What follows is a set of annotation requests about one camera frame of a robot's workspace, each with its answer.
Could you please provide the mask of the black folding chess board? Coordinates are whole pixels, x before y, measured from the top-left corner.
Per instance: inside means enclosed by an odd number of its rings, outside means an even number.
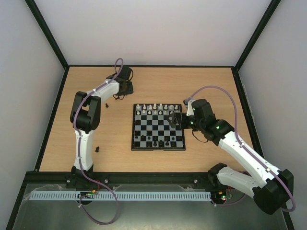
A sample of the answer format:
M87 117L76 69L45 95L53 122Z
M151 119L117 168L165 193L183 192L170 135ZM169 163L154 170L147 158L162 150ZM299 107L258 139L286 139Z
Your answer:
M152 105L151 115L148 115L149 105ZM167 115L164 114L164 106L167 104L168 106L168 113ZM171 103L163 103L163 109L159 110L159 103L157 103L157 114L154 115L153 103L145 103L147 106L146 114L142 114L143 105L139 104L141 107L137 109L137 104L133 105L133 120L132 120L132 137L131 137L131 150L186 150L185 145L185 136L183 129L179 127L172 128L167 120L169 116L169 109L170 105L173 105L173 112L175 112L175 106L178 105L179 112L182 111L182 106L180 104L171 104ZM146 136L145 141L141 141L141 136ZM165 136L169 136L169 146L166 146L165 143ZM162 147L159 146L159 141L162 140L164 145ZM148 147L147 142L151 142L152 146Z

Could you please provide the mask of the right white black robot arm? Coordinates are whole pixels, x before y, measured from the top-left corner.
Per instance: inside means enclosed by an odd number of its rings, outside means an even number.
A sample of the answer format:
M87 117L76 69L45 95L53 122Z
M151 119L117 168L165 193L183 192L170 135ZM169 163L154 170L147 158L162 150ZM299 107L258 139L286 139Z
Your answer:
M170 112L171 127L199 131L208 140L230 154L247 173L237 172L223 163L208 171L213 187L232 187L249 197L266 214L272 215L293 198L294 176L281 171L250 147L227 121L217 119L205 99L190 100L188 110Z

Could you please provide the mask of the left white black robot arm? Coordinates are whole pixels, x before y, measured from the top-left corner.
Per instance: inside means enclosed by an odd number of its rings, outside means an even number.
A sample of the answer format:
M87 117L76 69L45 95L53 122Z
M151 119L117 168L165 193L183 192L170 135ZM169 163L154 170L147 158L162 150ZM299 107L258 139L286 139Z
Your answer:
M100 124L101 104L111 96L121 99L133 93L133 70L127 66L108 76L98 87L76 93L70 115L76 135L76 157L71 169L74 176L93 180L92 146Z

